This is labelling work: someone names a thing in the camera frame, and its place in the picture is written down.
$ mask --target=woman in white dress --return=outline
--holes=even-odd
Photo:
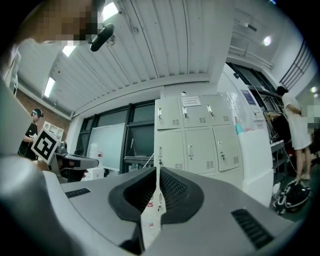
[[[296,180],[300,179],[309,180],[310,179],[310,169],[311,169],[311,153],[309,145],[311,144],[310,135],[308,134],[307,124],[303,121],[301,117],[301,108],[296,98],[293,97],[290,92],[279,86],[276,92],[282,96],[283,107],[285,114],[288,119],[291,142],[295,150],[296,155]],[[304,167],[303,151],[305,154],[306,161],[306,172],[301,175],[302,169]]]

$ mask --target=bottle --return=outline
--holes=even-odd
[[[235,131],[236,134],[242,134],[244,132],[244,129],[242,128],[241,124],[238,123],[237,117],[235,117]]]

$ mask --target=whiteboard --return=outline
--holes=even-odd
[[[96,150],[102,153],[99,157],[99,167],[114,171],[120,170],[120,156],[125,124],[115,124],[93,128],[89,140],[87,155],[90,155],[94,144]]]

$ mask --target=brick wall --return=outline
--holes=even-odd
[[[22,91],[18,90],[16,92],[16,98],[21,102],[21,104],[25,107],[25,109],[30,113],[35,108],[39,108],[43,112],[43,118],[41,118],[36,124],[38,126],[38,132],[42,129],[44,122],[47,121],[54,126],[57,126],[61,129],[64,129],[62,141],[66,140],[66,136],[68,133],[70,121],[65,119],[64,117],[54,113],[50,109],[46,108],[45,106],[41,105],[34,99],[30,98],[28,95],[24,94]]]

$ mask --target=metal shelf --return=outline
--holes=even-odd
[[[126,156],[124,157],[125,163],[132,163],[132,164],[145,164],[149,160],[149,156]],[[154,163],[154,158],[152,157],[149,161],[150,164]]]

